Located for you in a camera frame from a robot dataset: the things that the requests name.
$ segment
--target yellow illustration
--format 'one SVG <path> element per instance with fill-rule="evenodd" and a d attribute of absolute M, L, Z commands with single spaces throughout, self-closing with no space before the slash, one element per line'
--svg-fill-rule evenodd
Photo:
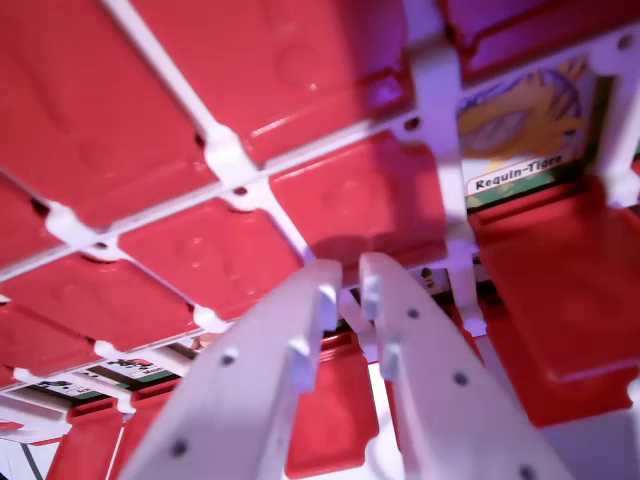
<path fill-rule="evenodd" d="M 463 155 L 491 159 L 493 171 L 512 157 L 548 155 L 562 148 L 584 126 L 575 83 L 587 72 L 585 58 L 571 59 L 465 100 L 458 110 Z"/>

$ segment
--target white plastic grid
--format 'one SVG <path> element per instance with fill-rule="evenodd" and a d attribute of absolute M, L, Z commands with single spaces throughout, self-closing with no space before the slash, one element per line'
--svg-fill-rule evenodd
<path fill-rule="evenodd" d="M 445 239 L 448 255 L 425 266 L 447 268 L 455 303 L 465 328 L 474 336 L 483 335 L 486 326 L 477 304 L 476 279 L 472 262 L 472 254 L 477 247 L 466 218 L 455 105 L 463 96 L 485 89 L 489 84 L 510 81 L 525 70 L 555 66 L 569 58 L 585 54 L 588 55 L 589 66 L 597 74 L 617 76 L 600 139 L 595 173 L 603 179 L 607 187 L 610 204 L 629 206 L 638 200 L 640 180 L 636 175 L 630 174 L 630 163 L 640 133 L 640 65 L 632 61 L 633 58 L 637 58 L 640 51 L 640 24 L 629 25 L 571 46 L 490 80 L 463 86 L 458 71 L 457 54 L 445 41 L 444 26 L 436 7 L 428 2 L 406 0 L 405 9 L 410 27 L 408 51 L 415 85 L 414 104 L 387 118 L 366 119 L 300 146 L 267 161 L 263 169 L 258 169 L 242 149 L 237 135 L 228 127 L 218 123 L 208 111 L 197 92 L 189 85 L 188 79 L 182 75 L 130 2 L 127 0 L 102 0 L 102 2 L 190 114 L 197 130 L 205 140 L 207 164 L 220 181 L 118 220 L 103 232 L 97 232 L 82 224 L 70 208 L 42 199 L 37 192 L 24 186 L 35 198 L 50 208 L 45 222 L 46 228 L 52 235 L 62 240 L 64 245 L 41 252 L 1 270 L 0 282 L 76 252 L 84 252 L 105 260 L 126 259 L 191 303 L 194 307 L 194 321 L 202 328 L 202 332 L 223 332 L 228 324 L 222 322 L 215 312 L 204 306 L 195 305 L 187 295 L 120 250 L 117 246 L 118 236 L 219 197 L 241 210 L 260 208 L 267 211 L 303 261 L 310 261 L 314 256 L 302 235 L 273 196 L 268 184 L 269 177 L 376 133 L 390 130 L 400 141 L 420 141 L 428 145 L 437 159 L 438 177 L 448 223 Z M 426 18 L 431 22 L 418 21 Z M 405 122 L 415 117 L 421 119 L 420 127 L 413 131 L 405 130 Z M 244 187 L 248 193 L 243 196 L 234 194 L 233 190 L 238 187 Z M 107 245 L 107 248 L 95 248 L 94 245 L 98 243 Z M 359 307 L 351 295 L 342 295 L 340 308 L 345 319 L 359 334 L 367 357 L 374 360 L 377 352 L 371 343 L 371 326 L 362 319 Z M 135 356 L 148 359 L 178 374 L 184 374 L 188 359 L 176 357 L 175 352 L 168 352 L 164 346 L 197 333 L 199 332 L 189 332 L 159 344 L 141 346 L 136 349 Z M 122 358 L 131 352 L 129 354 L 118 352 L 98 339 L 96 353 L 103 358 L 114 356 Z M 75 373 L 77 370 L 98 363 L 79 366 L 69 372 L 47 378 L 79 380 L 80 374 Z M 52 421 L 50 411 L 59 412 L 61 408 L 59 405 L 51 403 L 44 407 L 46 401 L 43 399 L 24 395 L 18 399 L 15 393 L 9 393 L 43 379 L 19 368 L 16 378 L 20 378 L 25 383 L 3 390 L 5 393 L 0 395 L 0 401 L 3 402 L 1 407 L 9 414 L 3 413 L 3 418 L 13 416 L 29 420 L 27 422 L 29 425 L 50 426 Z M 119 398 L 123 411 L 129 409 L 130 404 L 127 406 L 127 402 L 130 399 L 130 392 L 116 391 L 113 385 L 96 379 L 90 379 L 90 381 L 82 379 L 82 381 L 90 383 L 91 388 L 96 391 Z"/>

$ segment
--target red flap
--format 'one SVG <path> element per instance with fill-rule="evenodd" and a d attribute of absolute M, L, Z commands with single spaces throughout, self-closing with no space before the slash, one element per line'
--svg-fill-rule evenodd
<path fill-rule="evenodd" d="M 197 325 L 187 304 L 144 272 L 120 260 L 65 257 L 0 285 L 25 307 L 95 340 L 130 350 Z"/>
<path fill-rule="evenodd" d="M 0 162 L 90 225 L 215 180 L 186 115 L 99 2 L 3 2 Z"/>
<path fill-rule="evenodd" d="M 104 480 L 122 428 L 115 403 L 108 399 L 69 412 L 71 431 L 60 442 L 47 480 Z"/>
<path fill-rule="evenodd" d="M 412 94 L 401 0 L 133 3 L 258 163 Z"/>
<path fill-rule="evenodd" d="M 640 220 L 596 179 L 471 218 L 487 268 L 540 368 L 555 379 L 640 358 Z"/>
<path fill-rule="evenodd" d="M 212 200 L 122 236 L 120 246 L 224 319 L 242 315 L 302 266 L 269 216 Z"/>
<path fill-rule="evenodd" d="M 44 228 L 30 200 L 0 175 L 0 268 L 60 243 Z"/>
<path fill-rule="evenodd" d="M 347 285 L 357 282 L 363 252 L 404 265 L 446 255 L 435 159 L 390 132 L 277 175 L 271 187 L 311 250 L 344 264 Z"/>
<path fill-rule="evenodd" d="M 640 18 L 627 0 L 439 0 L 462 75 L 477 80 Z"/>
<path fill-rule="evenodd" d="M 46 376 L 97 360 L 83 336 L 15 302 L 0 306 L 0 363 Z"/>
<path fill-rule="evenodd" d="M 177 381 L 167 382 L 155 387 L 145 388 L 133 394 L 132 404 L 136 408 L 136 413 L 124 425 L 118 453 L 111 467 L 109 480 L 116 480 L 127 461 L 138 448 L 138 444 L 147 433 L 156 415 L 162 410 L 164 404 L 169 400 L 173 387 Z"/>
<path fill-rule="evenodd" d="M 364 464 L 378 435 L 367 361 L 354 334 L 326 338 L 315 390 L 300 396 L 286 474 L 302 478 Z"/>
<path fill-rule="evenodd" d="M 631 407 L 636 367 L 561 383 L 540 369 L 499 299 L 481 302 L 488 334 L 531 423 L 545 427 Z"/>

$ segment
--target red plastic tray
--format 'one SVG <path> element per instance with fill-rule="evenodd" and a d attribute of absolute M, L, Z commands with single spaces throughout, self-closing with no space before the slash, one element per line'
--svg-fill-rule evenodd
<path fill-rule="evenodd" d="M 302 266 L 260 210 L 212 200 L 121 237 L 120 246 L 196 303 L 232 319 Z"/>
<path fill-rule="evenodd" d="M 258 163 L 412 96 L 401 0 L 133 3 Z"/>
<path fill-rule="evenodd" d="M 76 407 L 72 427 L 62 438 L 47 480 L 104 480 L 122 428 L 114 399 Z"/>
<path fill-rule="evenodd" d="M 640 18 L 626 0 L 439 0 L 464 80 L 543 56 Z"/>
<path fill-rule="evenodd" d="M 536 365 L 508 310 L 499 299 L 481 302 L 488 334 L 531 423 L 545 427 L 629 408 L 627 387 L 636 367 L 560 383 Z"/>
<path fill-rule="evenodd" d="M 15 302 L 0 306 L 0 363 L 46 376 L 97 360 L 77 333 Z"/>
<path fill-rule="evenodd" d="M 535 362 L 576 379 L 640 358 L 640 219 L 595 178 L 471 217 L 482 264 Z"/>
<path fill-rule="evenodd" d="M 364 464 L 378 435 L 367 361 L 354 334 L 326 338 L 313 393 L 300 397 L 285 472 L 302 478 Z"/>
<path fill-rule="evenodd" d="M 0 268 L 60 244 L 44 228 L 30 200 L 0 175 Z"/>
<path fill-rule="evenodd" d="M 215 180 L 195 130 L 99 2 L 3 2 L 1 166 L 86 223 Z"/>
<path fill-rule="evenodd" d="M 273 193 L 319 258 L 357 282 L 366 251 L 415 265 L 446 255 L 433 155 L 384 132 L 271 179 Z"/>
<path fill-rule="evenodd" d="M 95 263 L 71 255 L 5 281 L 0 292 L 121 350 L 198 329 L 180 297 L 124 260 Z"/>
<path fill-rule="evenodd" d="M 156 415 L 160 412 L 166 401 L 171 396 L 171 391 L 177 380 L 163 383 L 155 387 L 145 388 L 133 394 L 132 405 L 136 413 L 124 425 L 118 453 L 111 467 L 109 480 L 116 480 L 122 469 L 126 466 L 129 457 L 135 452 L 138 444 L 147 433 Z"/>

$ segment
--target white plastic arm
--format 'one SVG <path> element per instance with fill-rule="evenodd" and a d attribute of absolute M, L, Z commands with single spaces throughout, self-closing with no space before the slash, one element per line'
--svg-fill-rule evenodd
<path fill-rule="evenodd" d="M 382 376 L 393 381 L 407 479 L 572 478 L 404 268 L 367 253 L 360 280 Z"/>
<path fill-rule="evenodd" d="M 193 362 L 120 480 L 279 479 L 341 285 L 339 263 L 316 261 L 240 318 Z"/>

